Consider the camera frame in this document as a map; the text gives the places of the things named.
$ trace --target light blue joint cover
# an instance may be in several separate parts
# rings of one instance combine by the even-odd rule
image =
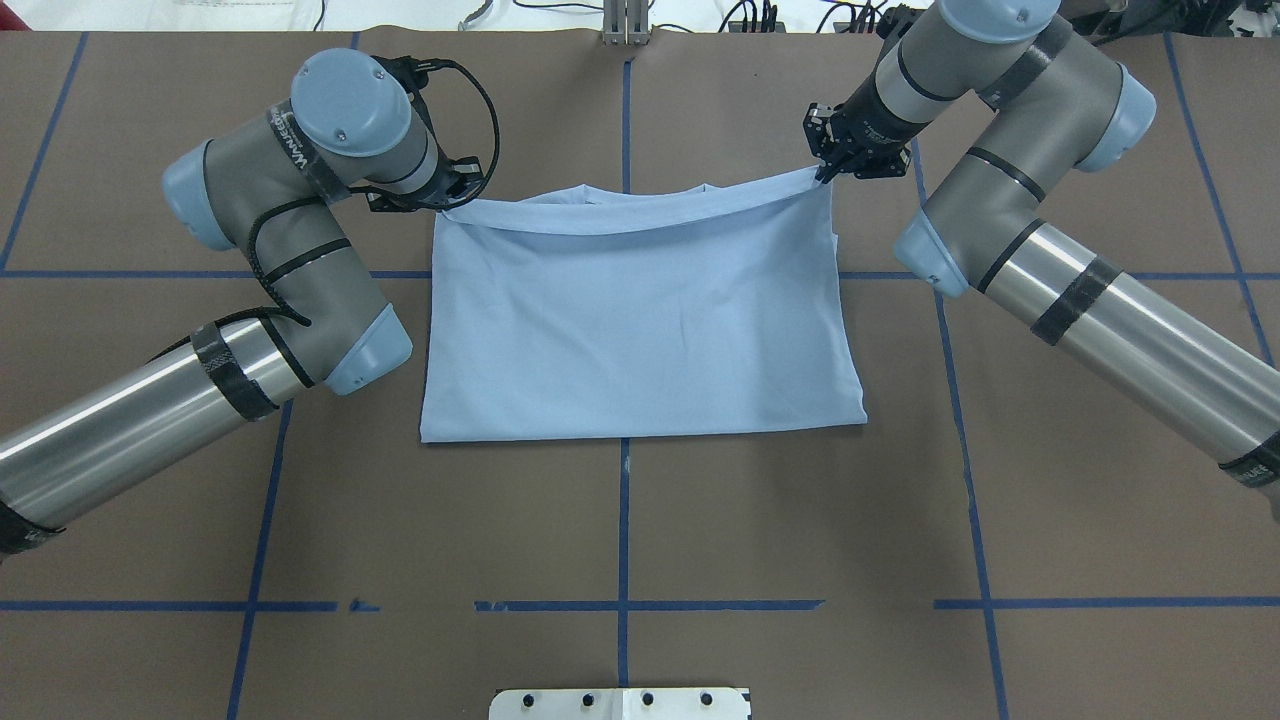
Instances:
[[[969,281],[960,272],[947,246],[942,245],[938,231],[924,214],[924,208],[911,218],[911,224],[906,225],[893,243],[893,258],[915,273],[915,277],[932,284],[947,297],[960,297],[969,290]]]
[[[412,352],[413,341],[388,304],[329,373],[324,384],[337,395],[351,395],[403,365]]]
[[[399,82],[378,60],[347,47],[323,50],[302,63],[289,100],[312,142],[348,158],[396,147],[412,119]]]
[[[209,204],[209,188],[205,186],[205,149],[210,142],[212,140],[201,142],[169,165],[160,178],[160,186],[169,209],[196,240],[210,250],[230,250],[236,246],[218,225],[214,208]]]
[[[942,19],[960,35],[1007,45],[1030,40],[1048,27],[1059,0],[938,0]]]
[[[1124,78],[1120,82],[1116,111],[1111,114],[1111,122],[1107,123],[1107,129],[1093,151],[1075,164],[1079,170],[1096,173],[1110,167],[1130,147],[1138,145],[1156,119],[1156,96],[1129,74],[1129,68],[1120,65],[1120,72],[1124,73]]]

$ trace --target silver metal cylinder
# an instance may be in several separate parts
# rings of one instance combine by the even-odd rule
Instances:
[[[275,405],[302,389],[262,322],[221,334]],[[0,502],[61,528],[242,424],[187,345],[0,439]]]
[[[1034,325],[1097,258],[1041,225],[987,295]],[[1208,454],[1231,462],[1280,429],[1280,373],[1120,273],[1057,341]]]

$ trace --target table surface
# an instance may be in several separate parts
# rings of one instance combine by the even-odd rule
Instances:
[[[0,434],[262,302],[160,173],[329,46],[460,60],[503,120],[489,197],[655,193],[806,165],[800,119],[878,42],[548,33],[0,33]],[[1119,165],[1044,217],[1242,347],[1280,342],[1274,44],[1106,46],[1157,96]],[[1233,68],[1251,68],[1249,77]],[[433,81],[442,142],[483,105]],[[415,337],[0,569],[5,717],[483,717],[495,689],[749,687],[756,717],[1270,717],[1280,527],[1263,498],[1025,327],[891,255],[989,111],[914,174],[836,187],[870,423],[426,447],[433,218],[339,220]]]

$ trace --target light blue cloth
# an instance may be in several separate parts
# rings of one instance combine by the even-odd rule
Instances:
[[[865,423],[813,174],[440,214],[422,442]]]

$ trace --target black band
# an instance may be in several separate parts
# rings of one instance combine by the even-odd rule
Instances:
[[[0,555],[18,555],[45,544],[45,541],[63,530],[37,525],[0,502]]]
[[[1057,54],[1066,47],[1071,35],[1074,35],[1071,23],[1053,18],[1048,27],[1036,36],[1027,51],[1005,70],[1005,74],[978,91],[978,97],[992,110],[1007,106],[1036,82],[1044,68],[1048,68]]]
[[[275,348],[280,351],[280,357],[284,357],[284,363],[291,370],[293,370],[293,374],[297,375],[302,387],[315,387],[316,382],[311,379],[311,375],[307,374],[302,363],[298,361],[298,356],[289,350],[284,338],[280,337],[280,331],[276,329],[275,323],[273,323],[270,318],[262,318],[262,328],[266,331],[266,337],[271,338]]]
[[[1244,457],[1222,462],[1219,468],[1247,488],[1260,488],[1276,482],[1280,478],[1280,433],[1268,437]]]
[[[242,418],[252,423],[278,410],[262,388],[244,375],[218,325],[207,323],[196,328],[191,333],[191,347],[205,368],[205,374]]]
[[[333,172],[329,163],[324,161],[320,149],[298,127],[291,101],[285,100],[271,105],[266,111],[266,124],[271,127],[271,133],[280,143],[280,150],[326,205],[351,197],[347,184],[342,182],[338,173]]]
[[[899,46],[897,46],[897,70],[900,73],[902,73],[902,79],[906,81],[906,85],[910,85],[911,90],[916,91],[923,97],[928,97],[929,100],[937,100],[938,102],[951,102],[954,100],[959,100],[960,99],[959,95],[952,96],[952,97],[945,97],[942,95],[937,95],[937,94],[929,92],[928,90],[924,90],[920,86],[920,83],[915,82],[915,78],[911,77],[911,73],[906,72],[906,63],[902,61],[902,45],[901,44],[899,44]]]
[[[288,263],[284,263],[283,265],[268,273],[262,278],[262,282],[274,283],[275,281],[283,278],[284,275],[292,273],[293,270],[297,270],[298,268],[306,265],[307,263],[314,263],[330,252],[337,252],[347,247],[351,247],[351,241],[344,237],[340,237],[333,242],[326,242],[319,247],[312,247],[311,250],[307,250],[302,255],[298,255],[297,258],[289,260]]]
[[[1018,249],[1027,242],[1027,238],[1030,237],[1033,232],[1038,231],[1043,224],[1044,220],[1036,218],[1028,223],[1025,228],[1023,228],[1023,232],[1018,233],[1018,237],[1009,243],[1009,247],[1006,247],[1005,251],[1000,254],[1000,258],[996,258],[996,261],[992,263],[991,268],[987,269],[987,274],[983,275],[982,282],[978,283],[978,292],[987,292],[987,286],[989,286],[991,281],[996,278],[996,273],[1005,266],[1005,263],[1014,256],[1014,252],[1018,252]]]
[[[1010,179],[1027,188],[1027,192],[1030,192],[1036,197],[1037,202],[1044,201],[1044,188],[1042,188],[1038,182],[1033,181],[1030,176],[1019,170],[1018,165],[1014,165],[1012,163],[1005,160],[1000,155],[996,155],[989,150],[978,147],[977,145],[970,147],[969,151],[965,152],[965,155],[973,155],[974,158],[991,165],[992,168],[996,168],[997,170],[1005,173],[1006,176],[1009,176]]]
[[[1094,256],[1084,272],[1076,275],[1048,310],[1032,324],[1032,332],[1044,342],[1057,345],[1066,331],[1093,307],[1093,302],[1123,272],[1106,258]]]

